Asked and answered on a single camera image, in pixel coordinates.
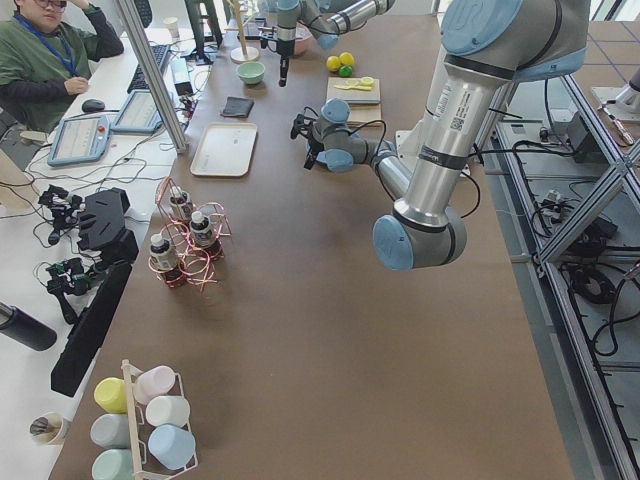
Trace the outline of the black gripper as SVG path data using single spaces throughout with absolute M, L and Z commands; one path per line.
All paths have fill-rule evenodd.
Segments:
M 266 48 L 270 42 L 276 44 L 275 52 L 280 56 L 279 60 L 279 87 L 285 87 L 288 80 L 290 57 L 295 53 L 297 30 L 295 28 L 271 27 L 263 30 L 260 36 L 262 48 Z
M 295 140 L 297 137 L 303 137 L 307 142 L 306 156 L 303 167 L 311 170 L 318 159 L 320 153 L 325 151 L 324 143 L 318 127 L 319 115 L 311 107 L 305 106 L 293 119 L 290 130 L 290 138 Z

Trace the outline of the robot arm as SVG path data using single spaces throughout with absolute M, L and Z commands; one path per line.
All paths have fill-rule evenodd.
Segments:
M 585 1 L 455 1 L 440 27 L 439 61 L 423 118 L 392 146 L 349 129 L 348 104 L 330 99 L 316 118 L 298 115 L 293 137 L 305 163 L 333 172 L 370 166 L 393 198 L 373 227 L 378 259 L 408 271 L 457 259 L 466 228 L 449 201 L 496 91 L 577 71 L 586 55 Z
M 309 30 L 322 49 L 329 50 L 341 35 L 362 28 L 369 19 L 387 13 L 394 4 L 392 0 L 361 0 L 330 13 L 323 12 L 317 1 L 277 1 L 275 29 L 261 35 L 260 46 L 267 49 L 275 44 L 279 56 L 278 85 L 287 84 L 299 25 Z

